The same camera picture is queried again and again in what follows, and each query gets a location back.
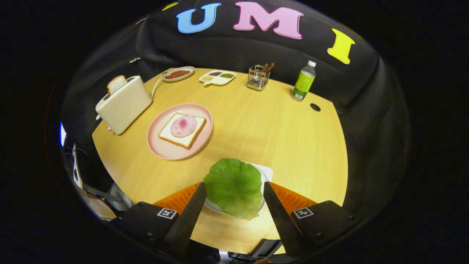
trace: white plate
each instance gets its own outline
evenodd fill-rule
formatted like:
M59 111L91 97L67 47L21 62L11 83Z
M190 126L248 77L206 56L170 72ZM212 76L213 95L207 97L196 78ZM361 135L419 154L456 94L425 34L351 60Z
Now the white plate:
M184 74L184 75L176 77L176 78L166 79L166 76L169 76L171 73L173 73L177 70L188 70L189 72L187 74ZM187 77L191 76L192 74L194 74L195 70L196 70L196 68L194 68L192 66L184 66L184 67L180 67L180 68L177 68L177 69L174 69L174 70L170 70L169 72L167 72L163 75L163 81L165 81L167 83L173 83L173 82L177 82L177 81L180 81L180 80L184 80L185 78L187 78Z
M217 76L211 76L210 74L212 72L221 72L219 75ZM223 74L232 74L233 77L231 78L226 78L226 77L222 77L221 75ZM209 76L209 77L213 77L212 80L210 81L203 81L202 78L203 77L206 77L206 76ZM203 83L208 83L208 84L214 84L214 85L225 85L227 83L229 83L231 80L233 80L234 78L236 77L236 73L235 72L232 72L232 71L226 71L226 70L211 70L207 73L205 73L204 75L202 75L200 78L199 78L199 81L203 82Z
M254 163L249 163L249 164L252 164L256 169L259 170L259 172L261 173L261 193L262 193L262 200L261 200L261 204L259 206L259 212L262 211L262 209L264 209L264 206L265 206L265 200L264 200L264 183L266 181L272 181L272 176L273 176L273 171L271 168L269 167L265 167L265 166L261 166L261 165L257 165L257 164L254 164ZM217 204L211 202L210 200L208 200L208 198L205 199L205 206L212 210L212 211L215 211L217 213L220 213L220 214L224 214L226 215L226 213L224 213L222 211L222 209L220 208L220 206L218 206Z

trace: letter m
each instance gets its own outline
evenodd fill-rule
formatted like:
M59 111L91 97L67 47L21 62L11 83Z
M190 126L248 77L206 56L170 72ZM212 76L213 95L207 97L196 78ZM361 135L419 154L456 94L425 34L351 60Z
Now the letter m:
M303 16L303 13L299 11L280 7L272 13L268 13L255 2L237 2L235 5L240 7L239 22L233 26L236 30L249 31L255 29L255 26L251 24L251 18L254 18L262 31L268 30L278 21L279 25L273 29L273 32L292 39L302 38L299 33L299 26L300 17Z

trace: lettuce leaf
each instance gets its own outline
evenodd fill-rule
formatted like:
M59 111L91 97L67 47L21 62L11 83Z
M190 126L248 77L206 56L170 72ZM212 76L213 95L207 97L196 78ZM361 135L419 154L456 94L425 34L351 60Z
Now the lettuce leaf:
M207 198L228 215L251 220L258 217L262 200L261 173L238 159L221 159L204 178Z

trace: yellow letter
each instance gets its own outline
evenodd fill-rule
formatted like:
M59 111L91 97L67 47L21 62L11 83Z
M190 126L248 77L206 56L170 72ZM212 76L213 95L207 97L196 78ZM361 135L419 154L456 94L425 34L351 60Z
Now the yellow letter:
M344 64L349 64L350 59L348 54L350 53L350 47L352 44L355 44L355 41L335 28L332 31L335 33L335 42L332 48L327 49L327 53Z
M173 6L175 6L175 5L177 5L177 4L179 4L179 1L167 5L165 8L163 8L162 11L165 11L165 10L168 9L168 8L172 8Z

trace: green drink bottle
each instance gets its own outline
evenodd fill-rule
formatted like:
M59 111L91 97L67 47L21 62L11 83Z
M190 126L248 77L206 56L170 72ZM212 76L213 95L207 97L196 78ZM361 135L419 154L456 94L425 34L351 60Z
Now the green drink bottle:
M315 62L308 61L308 65L301 69L300 76L298 76L298 80L296 81L295 88L292 92L292 98L296 101L303 101L304 97L306 97L306 94L310 90L311 84L316 77L316 72L314 71L315 66Z

